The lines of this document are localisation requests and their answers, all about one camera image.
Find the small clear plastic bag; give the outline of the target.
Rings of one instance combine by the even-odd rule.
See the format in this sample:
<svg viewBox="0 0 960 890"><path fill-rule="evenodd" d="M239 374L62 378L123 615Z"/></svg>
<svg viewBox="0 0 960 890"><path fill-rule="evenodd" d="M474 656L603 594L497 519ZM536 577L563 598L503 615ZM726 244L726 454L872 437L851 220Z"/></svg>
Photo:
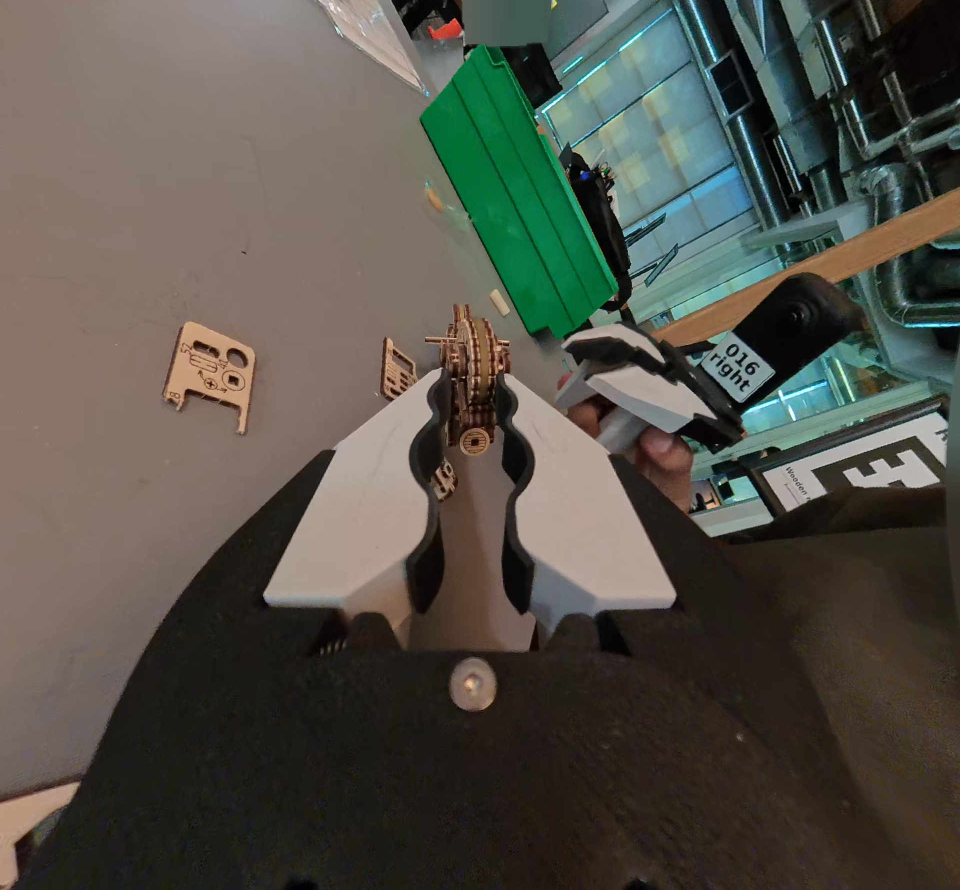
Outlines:
<svg viewBox="0 0 960 890"><path fill-rule="evenodd" d="M432 217L440 224L461 234L468 234L473 229L470 215L459 205L450 203L430 178L424 180L423 194Z"/></svg>

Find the black backpack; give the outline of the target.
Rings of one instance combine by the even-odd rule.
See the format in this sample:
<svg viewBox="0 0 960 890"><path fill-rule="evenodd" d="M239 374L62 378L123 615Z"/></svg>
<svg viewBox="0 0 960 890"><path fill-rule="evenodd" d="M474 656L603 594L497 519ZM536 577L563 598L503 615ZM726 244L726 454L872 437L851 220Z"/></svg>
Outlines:
<svg viewBox="0 0 960 890"><path fill-rule="evenodd" d="M619 312L625 322L634 320L629 301L633 293L630 277L630 255L621 225L614 210L611 192L605 192L602 185L592 177L592 167L579 152L574 152L566 144L559 154L560 165L567 176L570 187L581 207L583 216L606 260L606 265L617 284L616 294L602 309L606 312Z"/></svg>

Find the grey desk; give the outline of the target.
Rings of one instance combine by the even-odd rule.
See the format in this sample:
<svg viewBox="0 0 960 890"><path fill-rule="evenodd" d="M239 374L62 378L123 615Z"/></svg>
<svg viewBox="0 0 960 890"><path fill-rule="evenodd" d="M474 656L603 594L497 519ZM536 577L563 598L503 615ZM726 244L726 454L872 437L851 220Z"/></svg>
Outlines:
<svg viewBox="0 0 960 890"><path fill-rule="evenodd" d="M2 798L87 769L172 604L467 303L502 318L428 100L312 0L2 0ZM231 407L162 391L197 322L256 355Z"/></svg>

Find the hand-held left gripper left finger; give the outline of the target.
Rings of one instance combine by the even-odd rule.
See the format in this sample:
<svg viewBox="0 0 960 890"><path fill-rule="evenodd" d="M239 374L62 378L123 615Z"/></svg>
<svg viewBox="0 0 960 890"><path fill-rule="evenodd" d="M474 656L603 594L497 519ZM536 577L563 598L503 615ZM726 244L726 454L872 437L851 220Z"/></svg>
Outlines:
<svg viewBox="0 0 960 890"><path fill-rule="evenodd" d="M400 645L438 596L445 550L431 476L443 461L451 378L441 368L333 449L264 601L382 615Z"/></svg>

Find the person's clothing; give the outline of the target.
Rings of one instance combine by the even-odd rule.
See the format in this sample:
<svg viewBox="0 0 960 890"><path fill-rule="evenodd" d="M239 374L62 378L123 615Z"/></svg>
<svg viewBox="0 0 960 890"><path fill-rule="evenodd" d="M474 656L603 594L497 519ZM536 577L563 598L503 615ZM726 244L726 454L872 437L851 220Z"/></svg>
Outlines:
<svg viewBox="0 0 960 890"><path fill-rule="evenodd" d="M724 543L785 624L867 806L936 888L958 888L945 488L836 491Z"/></svg>

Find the person's right hand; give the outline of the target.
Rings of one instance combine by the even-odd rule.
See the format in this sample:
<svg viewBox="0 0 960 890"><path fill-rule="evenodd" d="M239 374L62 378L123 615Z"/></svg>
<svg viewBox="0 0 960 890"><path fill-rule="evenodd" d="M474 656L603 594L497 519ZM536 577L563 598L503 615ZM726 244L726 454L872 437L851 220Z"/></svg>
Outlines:
<svg viewBox="0 0 960 890"><path fill-rule="evenodd" d="M566 417L591 439L599 441L606 418L618 409L603 392L588 391L587 398L565 410ZM685 516L693 499L693 452L677 433L646 426L625 451L638 473L657 488Z"/></svg>

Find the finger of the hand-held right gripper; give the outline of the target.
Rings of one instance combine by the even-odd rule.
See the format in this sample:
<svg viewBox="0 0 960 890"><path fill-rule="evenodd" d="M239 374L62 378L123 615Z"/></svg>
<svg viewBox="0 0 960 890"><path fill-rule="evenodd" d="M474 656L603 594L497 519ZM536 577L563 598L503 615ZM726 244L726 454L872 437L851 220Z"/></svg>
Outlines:
<svg viewBox="0 0 960 890"><path fill-rule="evenodd" d="M724 447L724 419L682 382L636 364L605 366L583 361L558 390L561 411L600 396L612 404L599 426L597 442L609 453L623 454L646 428L683 433L713 450Z"/></svg>
<svg viewBox="0 0 960 890"><path fill-rule="evenodd" d="M603 325L582 329L569 335L561 349L569 364L569 373L563 380L585 374L589 364L598 364L601 370L631 364L667 380L676 378L674 362L663 345L636 326Z"/></svg>

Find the black and white marker board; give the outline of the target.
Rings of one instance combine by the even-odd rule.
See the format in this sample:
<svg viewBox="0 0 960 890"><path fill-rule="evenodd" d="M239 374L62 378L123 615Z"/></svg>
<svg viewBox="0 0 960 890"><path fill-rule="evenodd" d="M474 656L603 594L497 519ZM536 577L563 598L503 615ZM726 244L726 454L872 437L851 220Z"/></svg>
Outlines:
<svg viewBox="0 0 960 890"><path fill-rule="evenodd" d="M922 489L946 482L950 404L930 398L747 466L772 516L848 489Z"/></svg>

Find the wooden piece with round holes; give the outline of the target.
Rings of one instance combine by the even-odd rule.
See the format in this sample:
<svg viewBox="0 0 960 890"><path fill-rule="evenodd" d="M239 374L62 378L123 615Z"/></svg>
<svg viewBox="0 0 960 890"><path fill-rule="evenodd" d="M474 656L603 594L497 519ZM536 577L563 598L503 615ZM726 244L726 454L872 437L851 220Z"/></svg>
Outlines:
<svg viewBox="0 0 960 890"><path fill-rule="evenodd" d="M162 391L177 411L191 395L236 410L236 432L245 435L257 356L248 345L187 320L180 328Z"/></svg>

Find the green plastic bin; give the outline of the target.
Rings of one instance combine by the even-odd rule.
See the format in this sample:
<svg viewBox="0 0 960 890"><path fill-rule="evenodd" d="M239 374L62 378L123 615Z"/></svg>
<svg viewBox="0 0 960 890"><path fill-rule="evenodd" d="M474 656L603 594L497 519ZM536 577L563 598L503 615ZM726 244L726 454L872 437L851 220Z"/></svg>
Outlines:
<svg viewBox="0 0 960 890"><path fill-rule="evenodd" d="M474 48L419 119L527 332L575 332L617 283L500 49Z"/></svg>

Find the wooden grid puzzle piece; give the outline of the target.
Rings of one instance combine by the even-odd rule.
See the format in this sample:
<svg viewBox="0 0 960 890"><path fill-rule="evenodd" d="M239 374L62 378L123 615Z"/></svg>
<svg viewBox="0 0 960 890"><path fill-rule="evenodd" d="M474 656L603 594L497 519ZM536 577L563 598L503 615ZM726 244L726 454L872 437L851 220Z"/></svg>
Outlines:
<svg viewBox="0 0 960 890"><path fill-rule="evenodd" d="M416 362L397 348L394 341L383 339L379 393L391 402L419 382Z"/></svg>

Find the black laptop screen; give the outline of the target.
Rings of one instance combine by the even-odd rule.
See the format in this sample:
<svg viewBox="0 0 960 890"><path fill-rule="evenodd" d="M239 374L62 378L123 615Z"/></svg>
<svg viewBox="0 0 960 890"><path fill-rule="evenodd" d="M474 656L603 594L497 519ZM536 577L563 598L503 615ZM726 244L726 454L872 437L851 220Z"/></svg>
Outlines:
<svg viewBox="0 0 960 890"><path fill-rule="evenodd" d="M543 44L530 43L503 46L500 49L520 88L535 111L562 92L561 83L554 72Z"/></svg>

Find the wooden track model assembly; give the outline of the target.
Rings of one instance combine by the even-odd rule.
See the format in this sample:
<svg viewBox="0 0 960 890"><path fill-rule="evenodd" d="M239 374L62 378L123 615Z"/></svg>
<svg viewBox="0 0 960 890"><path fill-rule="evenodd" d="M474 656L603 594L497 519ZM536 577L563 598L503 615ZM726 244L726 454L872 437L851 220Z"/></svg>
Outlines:
<svg viewBox="0 0 960 890"><path fill-rule="evenodd" d="M447 444L463 455L484 454L496 440L498 377L511 370L510 343L468 304L455 304L444 336L427 336L451 379Z"/></svg>

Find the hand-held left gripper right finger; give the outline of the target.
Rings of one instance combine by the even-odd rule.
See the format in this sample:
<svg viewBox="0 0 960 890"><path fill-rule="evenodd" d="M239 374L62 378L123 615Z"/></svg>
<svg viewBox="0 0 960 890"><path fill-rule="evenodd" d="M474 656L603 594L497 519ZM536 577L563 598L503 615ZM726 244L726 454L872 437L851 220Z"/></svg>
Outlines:
<svg viewBox="0 0 960 890"><path fill-rule="evenodd" d="M495 410L512 483L503 586L539 645L569 616L671 608L676 589L624 481L633 467L510 373L498 374Z"/></svg>

